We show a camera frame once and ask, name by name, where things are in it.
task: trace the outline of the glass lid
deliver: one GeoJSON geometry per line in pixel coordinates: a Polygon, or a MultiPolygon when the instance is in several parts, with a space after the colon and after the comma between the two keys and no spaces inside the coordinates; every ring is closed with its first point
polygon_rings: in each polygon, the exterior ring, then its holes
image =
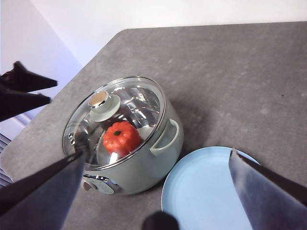
{"type": "Polygon", "coordinates": [[[160,86],[143,77],[114,80],[89,95],[63,132],[65,155],[85,155],[86,170],[100,170],[135,153],[158,127],[165,110],[160,86]]]}

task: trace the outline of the pot rim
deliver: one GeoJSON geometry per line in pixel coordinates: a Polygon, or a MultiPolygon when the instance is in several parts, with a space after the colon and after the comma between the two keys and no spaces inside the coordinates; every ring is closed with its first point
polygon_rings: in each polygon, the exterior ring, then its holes
{"type": "MultiPolygon", "coordinates": [[[[113,167],[115,167],[115,166],[117,166],[117,165],[119,165],[119,164],[121,164],[121,163],[123,163],[123,162],[129,160],[130,158],[132,158],[132,157],[135,155],[135,153],[136,153],[138,150],[140,150],[145,144],[147,144],[147,142],[149,141],[149,139],[153,136],[153,134],[156,132],[156,130],[160,128],[160,126],[161,126],[161,124],[162,124],[162,120],[163,120],[163,118],[164,118],[164,116],[165,116],[165,111],[166,111],[166,97],[165,97],[165,94],[164,94],[164,92],[163,92],[161,86],[160,86],[157,82],[155,82],[154,80],[152,80],[152,79],[150,79],[150,78],[142,77],[142,76],[129,76],[129,77],[124,77],[124,78],[115,79],[115,80],[112,80],[112,81],[108,82],[107,84],[105,84],[105,85],[99,87],[98,89],[94,90],[90,95],[92,95],[94,92],[98,91],[98,90],[99,90],[100,88],[102,88],[102,87],[106,87],[106,86],[108,86],[108,85],[110,85],[110,84],[114,84],[114,83],[116,83],[117,81],[122,81],[122,80],[125,80],[125,79],[131,79],[131,78],[142,78],[142,79],[150,80],[150,81],[152,81],[153,83],[156,84],[156,87],[157,87],[158,90],[161,92],[162,98],[163,98],[163,108],[162,108],[162,113],[161,113],[161,115],[159,116],[159,119],[158,119],[158,121],[157,121],[157,124],[156,124],[156,126],[153,128],[153,130],[152,130],[152,132],[150,133],[150,135],[142,142],[142,144],[141,144],[138,148],[136,148],[133,152],[129,153],[127,156],[125,156],[125,157],[119,159],[119,160],[116,161],[115,163],[107,164],[107,165],[103,165],[103,166],[92,165],[92,164],[89,164],[89,163],[86,163],[86,162],[85,162],[85,168],[84,168],[84,171],[85,171],[85,172],[95,172],[95,171],[100,171],[100,170],[104,170],[104,169],[113,168],[113,167]]],[[[69,117],[69,119],[67,120],[66,125],[65,125],[65,127],[64,127],[64,129],[63,129],[63,132],[62,132],[62,152],[64,153],[65,156],[67,156],[67,155],[65,154],[65,152],[64,152],[64,147],[63,147],[63,138],[64,138],[65,129],[66,129],[66,127],[67,127],[67,124],[68,124],[69,120],[70,120],[71,117],[73,116],[73,114],[76,112],[76,110],[79,108],[79,106],[80,106],[81,104],[83,104],[83,102],[84,102],[85,100],[87,100],[88,97],[89,97],[89,96],[87,96],[82,102],[80,102],[79,105],[73,110],[72,114],[70,115],[70,117],[69,117]]]]}

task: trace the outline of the lid knob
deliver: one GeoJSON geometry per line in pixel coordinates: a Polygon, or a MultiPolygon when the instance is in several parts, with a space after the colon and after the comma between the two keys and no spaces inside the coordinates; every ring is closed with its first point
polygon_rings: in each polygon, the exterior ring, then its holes
{"type": "Polygon", "coordinates": [[[91,96],[88,106],[91,109],[90,116],[94,121],[105,121],[119,109],[120,97],[109,94],[107,91],[100,91],[91,96]]]}
{"type": "Polygon", "coordinates": [[[96,109],[108,100],[109,94],[106,91],[95,93],[89,100],[88,106],[91,109],[96,109]]]}

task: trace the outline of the orange pumpkin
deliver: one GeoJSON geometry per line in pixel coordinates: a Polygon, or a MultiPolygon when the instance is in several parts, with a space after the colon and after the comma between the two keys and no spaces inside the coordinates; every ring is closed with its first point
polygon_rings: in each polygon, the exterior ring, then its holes
{"type": "Polygon", "coordinates": [[[103,144],[108,153],[117,153],[119,157],[127,156],[141,142],[138,131],[128,121],[115,122],[103,135],[103,144]]]}

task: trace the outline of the cooking pot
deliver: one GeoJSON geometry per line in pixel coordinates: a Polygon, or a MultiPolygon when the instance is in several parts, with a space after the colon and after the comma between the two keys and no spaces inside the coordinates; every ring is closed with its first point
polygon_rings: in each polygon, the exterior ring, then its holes
{"type": "Polygon", "coordinates": [[[139,76],[94,91],[73,112],[62,136],[65,155],[85,155],[82,187],[108,195],[135,194],[157,184],[176,163],[182,144],[182,123],[161,87],[139,76]]]}

